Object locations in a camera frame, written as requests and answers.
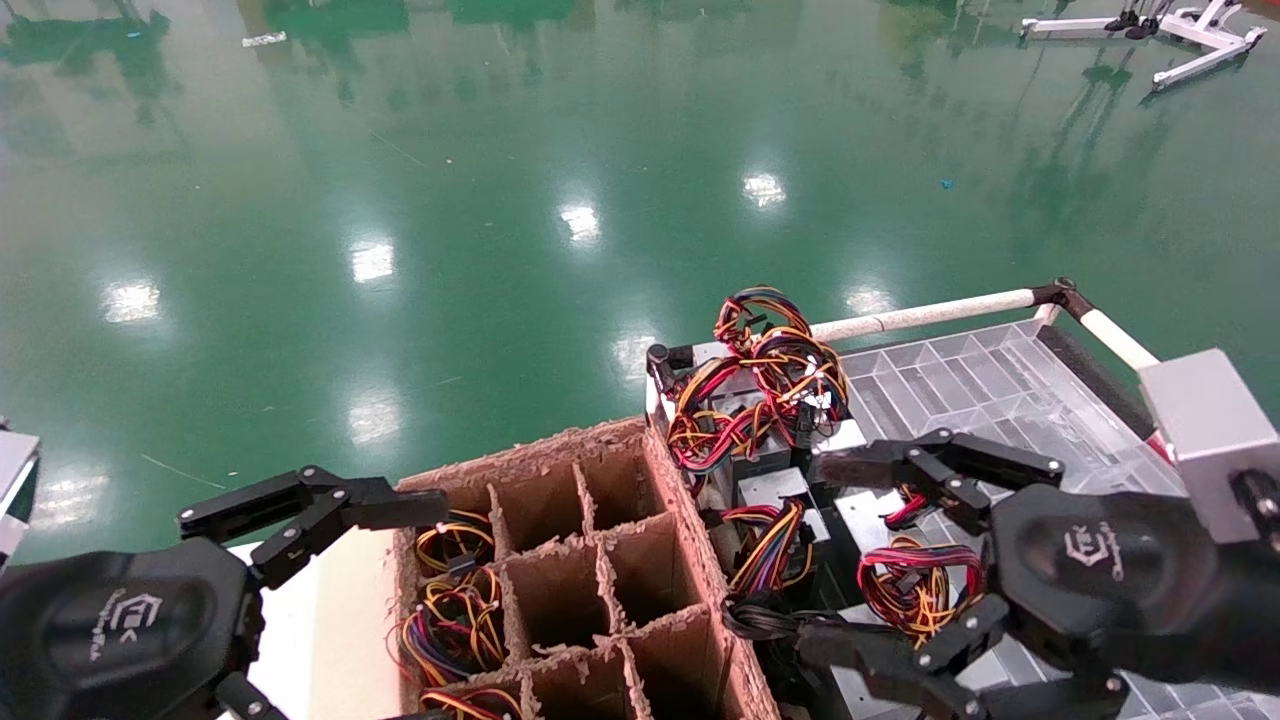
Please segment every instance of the white pipe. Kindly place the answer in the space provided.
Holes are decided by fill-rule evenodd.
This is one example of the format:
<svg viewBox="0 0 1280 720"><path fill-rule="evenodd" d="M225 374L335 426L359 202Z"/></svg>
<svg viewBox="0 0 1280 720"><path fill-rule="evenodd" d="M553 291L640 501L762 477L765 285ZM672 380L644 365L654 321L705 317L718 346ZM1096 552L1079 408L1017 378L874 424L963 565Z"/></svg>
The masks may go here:
<svg viewBox="0 0 1280 720"><path fill-rule="evenodd" d="M861 337L864 334L883 331L914 328L933 323L943 323L946 320L988 315L991 313L1001 313L1004 310L1018 310L1021 307L1030 307L1034 304L1036 296L1030 290L1011 290L1009 292L982 295L978 297L968 297L965 300L951 300L948 302L938 302L936 305L923 305L920 307L908 307L905 310L891 310L888 313L863 315L861 318L850 318L847 320L819 323L813 325L810 331L813 333L813 338L818 342L833 342L837 340Z"/></svg>
<svg viewBox="0 0 1280 720"><path fill-rule="evenodd" d="M1062 307L1052 302L1046 302L1036 309L1036 319L1046 325L1052 325L1057 322L1057 316L1062 313Z"/></svg>
<svg viewBox="0 0 1280 720"><path fill-rule="evenodd" d="M1129 365L1134 370L1160 364L1160 360L1155 355L1138 345L1138 341L1133 340L1120 325L1111 322L1111 318L1107 318L1102 310L1097 307L1089 310L1080 316L1080 324L1101 340L1102 345L1106 345L1111 352L1115 352L1117 357L1124 360L1125 365Z"/></svg>

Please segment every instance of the wire harness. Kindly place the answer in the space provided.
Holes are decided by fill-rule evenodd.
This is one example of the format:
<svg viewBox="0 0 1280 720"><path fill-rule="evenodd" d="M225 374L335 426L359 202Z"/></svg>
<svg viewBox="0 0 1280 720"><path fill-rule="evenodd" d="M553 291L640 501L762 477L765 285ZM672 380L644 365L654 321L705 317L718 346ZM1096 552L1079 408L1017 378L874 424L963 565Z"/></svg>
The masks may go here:
<svg viewBox="0 0 1280 720"><path fill-rule="evenodd" d="M451 573L452 562L470 557L472 565L493 560L493 527L479 512L449 510L444 523L417 536L417 559L435 573Z"/></svg>
<svg viewBox="0 0 1280 720"><path fill-rule="evenodd" d="M730 580L730 592L754 593L762 591L781 591L799 583L813 569L812 538L803 537L804 503L787 498L782 509L769 505L749 505L721 512L727 523L740 523L748 527L746 542L742 544L737 571ZM783 573L791 562L791 556L799 544L804 544L804 566L795 575L786 578Z"/></svg>
<svg viewBox="0 0 1280 720"><path fill-rule="evenodd" d="M751 642L794 638L805 623L845 624L845 619L836 612L791 612L782 596L774 592L730 594L721 606L721 620L728 632Z"/></svg>
<svg viewBox="0 0 1280 720"><path fill-rule="evenodd" d="M500 667L507 651L498 577L480 568L460 580L429 582L421 605L399 624L399 644L428 689Z"/></svg>
<svg viewBox="0 0 1280 720"><path fill-rule="evenodd" d="M524 720L516 698L497 688L465 696L428 691L422 693L421 701L428 714L439 711L443 717L452 720Z"/></svg>
<svg viewBox="0 0 1280 720"><path fill-rule="evenodd" d="M965 568L965 584L951 600L947 568ZM910 536L865 553L858 565L858 587L872 611L914 638L919 648L952 618L986 592L982 560L963 544L922 546Z"/></svg>
<svg viewBox="0 0 1280 720"><path fill-rule="evenodd" d="M781 324L768 323L769 315ZM705 484L701 475L732 456L754 459L772 430L801 447L812 433L831 434L849 415L838 355L812 337L804 315L776 288L749 287L726 299L714 336L730 355L701 364L668 393L676 407L667 445L676 464L695 475L695 497ZM739 370L751 373L764 398L733 414L705 407Z"/></svg>

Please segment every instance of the cardboard compartment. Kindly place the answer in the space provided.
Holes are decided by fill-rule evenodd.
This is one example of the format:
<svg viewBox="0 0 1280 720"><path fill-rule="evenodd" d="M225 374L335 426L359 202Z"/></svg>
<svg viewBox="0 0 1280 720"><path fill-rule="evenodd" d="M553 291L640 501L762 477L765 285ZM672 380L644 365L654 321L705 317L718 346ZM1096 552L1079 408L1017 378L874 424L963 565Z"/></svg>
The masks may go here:
<svg viewBox="0 0 1280 720"><path fill-rule="evenodd" d="M426 691L426 692L435 692L461 701L471 702L477 707L489 710L495 715L498 715L499 717L502 717L503 715L507 714L507 706L504 703L504 698L494 697L492 693L494 693L494 691L507 693L507 696L515 701L516 708L520 710L521 715L526 715L525 702L521 698L520 685L521 685L520 679L516 676L511 676L504 680L490 680L490 682L477 680L470 683L458 683L454 685L449 685L447 688L439 688L435 691ZM429 702L425 705L425 707L429 707L430 710L442 710L442 703ZM444 710L447 717L453 717L453 711L448 708Z"/></svg>
<svg viewBox="0 0 1280 720"><path fill-rule="evenodd" d="M621 648L566 655L531 673L543 720L635 720Z"/></svg>
<svg viewBox="0 0 1280 720"><path fill-rule="evenodd" d="M596 552L577 541L513 557L503 568L518 612L515 620L521 628L516 632L524 633L535 657L562 646L595 647L595 635L609 634Z"/></svg>
<svg viewBox="0 0 1280 720"><path fill-rule="evenodd" d="M673 515L600 538L613 565L613 594L636 626L699 602L689 561L680 548Z"/></svg>
<svg viewBox="0 0 1280 720"><path fill-rule="evenodd" d="M591 519L595 530L607 530L663 511L658 489L637 448L586 459L579 466L595 505Z"/></svg>
<svg viewBox="0 0 1280 720"><path fill-rule="evenodd" d="M439 489L444 491L444 493L448 495L448 498L449 498L449 510L451 511L453 511L453 510L461 510L461 511L465 511L465 512L474 512L476 515L484 515L489 520L489 523L490 523L490 528L488 530L488 534L490 537L494 537L495 533L493 530L492 524L494 523L494 515L495 514L493 512L493 497L492 497L492 493L490 493L488 486L476 484L476 483L451 483L451 484L442 486ZM415 541L413 557L417 560L419 571L422 573L422 578L424 579L444 574L444 571L442 571L439 569L433 569L433 568L428 566L426 562L424 562L422 559L417 556L417 550L416 550L417 538L422 533L425 533L425 532L428 532L430 529L431 528L415 528L413 529L413 541ZM467 543L468 546L471 546L472 543L476 542L476 538L474 538L471 536L463 536L463 542ZM485 559L484 559L485 561L481 562L481 565L492 562L497 557L497 551L498 551L497 547L492 548L489 551L488 556L485 556Z"/></svg>
<svg viewBox="0 0 1280 720"><path fill-rule="evenodd" d="M493 618L494 629L497 630L497 634L498 634L498 638L497 638L498 647L503 652L502 661L498 662L495 659L492 659L492 656L488 656L489 657L489 660L486 662L486 667L488 669L485 670L485 669L481 669L479 666L479 664L474 661L474 659L470 656L468 651L462 650L462 651L454 652L454 651L451 651L451 650L445 650L445 648L449 648L449 647L452 647L452 648L458 648L458 647L466 648L467 635L465 635L462 633L458 633L458 634L449 633L444 628L442 628L439 624L433 625L430 623L430 619L431 619L430 611L422 610L421 611L422 612L422 618L424 618L425 621L428 621L426 623L428 626L434 628L434 630L429 630L429 635L433 635L433 637L436 638L436 641L434 643L430 642L430 641L426 641L426 644L429 644L436 652L442 652L443 651L443 655L445 655L449 659L449 662L452 664L452 666L458 669L458 670L451 670L451 673L461 673L463 670L477 670L476 673L474 673L474 674L471 674L468 676L465 675L461 679L460 678L445 676L443 679L443 682L448 683L448 684L445 684L443 687L439 685L439 684L435 684L435 683L439 683L440 680L435 680L435 683L433 683L431 676L422 669L422 665L413 657L413 653L410 652L404 647L404 644L403 644L403 642L401 639L402 623L404 621L406 618L411 616L413 612L417 612L419 611L417 606L424 601L424 598L422 598L422 588L421 587L416 587L415 592L417 594L415 594L410 601L407 601L407 602L404 602L402 605L403 610L401 612L401 620L397 621L397 624L392 629L392 632L388 632L385 634L385 638L384 638L385 643L387 643L387 648L390 650L390 652L396 653L396 657L398 657L399 664L402 666L402 676L403 676L403 685L402 687L403 687L403 692L406 694L406 706L415 707L415 708L419 707L419 698L420 698L421 693L428 692L428 691L433 691L433 692L434 691L440 691L440 692L445 692L447 694L454 694L456 696L457 693L463 692L465 688L472 688L472 689L475 689L475 688L480 688L480 687L499 687L499 685L503 687L504 689L509 688L511 682L507 682L507 684L500 684L500 678L511 667L511 665L513 664L513 661L521 660L522 657L527 657L527 651L524 655L518 655L518 653L515 652L515 648L526 648L527 644L522 644L521 643L522 637L520 637L518 634L515 638L511 637L512 633L511 633L509 628L511 628L512 620L511 620L509 616L512 615L513 610L511 609L511 606L508 606L506 603L506 594L509 593L509 583L506 582L503 579L503 577L502 577L502 565L492 565L490 570L493 570L493 578L499 583L499 587L502 588L502 593L503 593L503 602L498 607L498 610L495 612L495 616ZM445 577L440 577L438 579L442 580L442 582L451 582L451 584L453 583L453 580L449 580ZM417 580L417 582L424 583L424 584L428 583L428 580L425 580L425 579ZM460 602L457 602L457 601L448 601L447 600L447 601L442 601L442 602L443 603L439 605L438 607L447 616L452 615L453 612L457 612L458 615L461 615L461 614L465 612L463 606ZM428 659L431 657L428 652L424 652L421 650L421 647L419 648L419 652L422 653ZM433 665L440 666L443 664L440 664L439 660L435 659L435 662L433 662Z"/></svg>
<svg viewBox="0 0 1280 720"><path fill-rule="evenodd" d="M557 464L545 475L497 483L494 489L513 552L582 536L582 500L572 462Z"/></svg>
<svg viewBox="0 0 1280 720"><path fill-rule="evenodd" d="M628 644L654 720L742 716L728 682L732 651L716 642L705 607L654 623Z"/></svg>

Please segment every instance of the black wire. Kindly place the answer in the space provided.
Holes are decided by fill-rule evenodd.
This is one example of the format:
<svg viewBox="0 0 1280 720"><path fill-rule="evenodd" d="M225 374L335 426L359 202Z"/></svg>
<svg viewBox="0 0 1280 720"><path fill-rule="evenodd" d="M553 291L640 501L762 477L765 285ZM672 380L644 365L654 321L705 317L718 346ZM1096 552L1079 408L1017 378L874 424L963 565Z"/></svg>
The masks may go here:
<svg viewBox="0 0 1280 720"><path fill-rule="evenodd" d="M745 597L730 596L721 607L721 618L728 632L753 642L792 638L806 623L845 623L845 619L835 612L817 610L788 612L781 596L772 592Z"/></svg>

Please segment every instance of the transparent plastic tray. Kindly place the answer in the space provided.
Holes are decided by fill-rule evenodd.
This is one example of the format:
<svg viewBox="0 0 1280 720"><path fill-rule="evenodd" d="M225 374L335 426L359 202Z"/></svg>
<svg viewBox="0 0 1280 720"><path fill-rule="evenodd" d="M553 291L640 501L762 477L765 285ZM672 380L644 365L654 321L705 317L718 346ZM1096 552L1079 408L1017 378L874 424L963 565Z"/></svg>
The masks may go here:
<svg viewBox="0 0 1280 720"><path fill-rule="evenodd" d="M937 428L969 432L1032 450L1066 464L1062 489L1079 493L1146 491L1185 495L1176 473L1137 437L1071 370L1036 338L1027 320L842 359L852 386L850 411L867 439L911 438ZM1002 491L987 488L996 500ZM838 501L858 536L877 525L877 498L849 491ZM890 497L879 502L892 502ZM920 524L931 543L979 541L942 514ZM867 620L865 607L846 611ZM1015 685L1061 676L1012 639L1005 639L961 676L972 687ZM1167 685L1125 675L1133 691L1123 720L1280 720L1280 701L1207 684ZM913 720L874 701L855 673L837 676L854 720Z"/></svg>

